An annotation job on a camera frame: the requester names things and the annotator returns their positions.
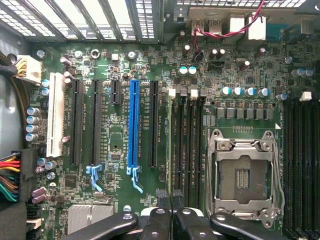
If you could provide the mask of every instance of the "motherboard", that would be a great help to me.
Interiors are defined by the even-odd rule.
[[[36,126],[28,139],[42,194],[30,206],[42,208],[41,239],[86,227],[77,219],[88,215],[91,224],[122,211],[139,216],[163,189],[181,190],[184,206],[207,216],[236,210],[270,230],[299,228],[283,219],[302,208],[282,191],[294,171],[284,166],[284,100],[319,85],[319,46],[34,44],[43,80],[31,89],[38,114],[28,117]]]

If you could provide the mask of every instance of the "green circuit board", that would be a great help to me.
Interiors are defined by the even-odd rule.
[[[123,211],[129,205],[132,212],[139,215],[144,208],[157,206],[157,189],[171,190],[175,188],[174,176],[176,166],[172,156],[175,155],[174,141],[179,132],[175,131],[172,122],[172,99],[168,97],[168,90],[172,88],[190,87],[191,89],[204,90],[206,97],[200,111],[202,121],[200,132],[201,145],[198,152],[201,170],[199,174],[198,202],[193,207],[198,207],[206,212],[205,203],[205,166],[207,149],[207,130],[212,132],[219,129],[225,138],[234,139],[261,139],[265,131],[272,131],[278,142],[281,154],[282,119],[281,103],[275,99],[277,94],[286,92],[289,86],[312,87],[317,81],[312,78],[293,78],[291,71],[299,67],[311,67],[313,59],[320,57],[319,44],[316,42],[299,43],[295,46],[285,46],[282,43],[266,43],[266,54],[255,58],[254,52],[238,52],[235,46],[220,43],[201,42],[199,46],[208,53],[212,48],[224,48],[224,68],[208,70],[208,63],[195,64],[192,53],[187,57],[182,56],[182,48],[186,42],[172,41],[167,45],[136,45],[136,44],[42,44],[33,46],[32,54],[37,60],[42,61],[42,78],[49,79],[50,73],[63,73],[64,66],[60,63],[61,57],[67,57],[75,67],[76,78],[84,82],[83,98],[83,124],[81,131],[81,159],[80,164],[70,165],[70,146],[63,145],[63,154],[55,159],[57,168],[55,179],[48,180],[46,174],[38,176],[38,186],[46,187],[47,199],[39,205],[43,209],[42,240],[56,240],[68,232],[68,208],[72,205],[110,205],[114,212]],[[91,51],[100,52],[98,59],[92,59]],[[38,59],[36,52],[43,50],[44,59]],[[81,51],[83,56],[75,58],[75,51]],[[129,59],[128,53],[135,52],[135,59]],[[118,60],[112,60],[112,54],[118,54]],[[286,64],[287,56],[293,58],[291,64]],[[241,62],[237,59],[245,58],[250,61],[250,67],[240,71]],[[196,66],[197,73],[193,76],[180,76],[178,71],[181,66]],[[130,82],[124,79],[123,73],[130,74],[129,79],[140,81],[140,108],[138,131],[138,184],[143,189],[140,193],[133,187],[131,177],[127,175],[128,154],[128,116],[130,102]],[[121,105],[111,104],[110,80],[119,79],[121,82]],[[90,107],[92,96],[92,82],[102,82],[102,111],[100,131],[100,163],[102,171],[99,172],[97,184],[102,188],[103,196],[95,195],[97,189],[91,185],[90,175],[86,174],[91,154],[90,135],[92,122],[89,121],[93,110]],[[158,81],[158,138],[156,167],[149,167],[150,150],[150,82]],[[241,87],[243,90],[250,87],[257,90],[268,88],[268,97],[260,98],[257,94],[247,98],[244,95],[227,97],[221,95],[222,87]],[[46,108],[48,97],[41,95],[41,87],[32,87],[31,107],[40,108],[41,122],[39,124],[39,140],[31,144],[39,148],[39,156],[45,157],[47,119]],[[72,109],[72,91],[65,89],[64,111],[64,136],[70,134],[70,112]],[[252,109],[254,118],[237,118],[237,109]],[[279,218],[272,229],[281,229]]]

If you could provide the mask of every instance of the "blue pcie slot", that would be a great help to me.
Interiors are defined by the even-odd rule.
[[[138,173],[138,141],[139,141],[139,108],[140,108],[140,82],[130,81],[130,107],[128,123],[128,155],[126,174],[132,175],[132,184],[140,193],[143,190],[137,185]]]

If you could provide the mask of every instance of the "cpu socket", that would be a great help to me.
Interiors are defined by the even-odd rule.
[[[272,227],[280,213],[274,143],[271,131],[261,139],[229,139],[220,130],[213,130],[208,149],[215,169],[212,212],[225,212]]]

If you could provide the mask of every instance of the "green wire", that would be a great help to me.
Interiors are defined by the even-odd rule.
[[[11,202],[17,202],[17,200],[15,200],[11,195],[10,192],[8,192],[4,186],[0,183],[0,191],[4,194],[4,196],[6,197],[6,199],[8,199]]]

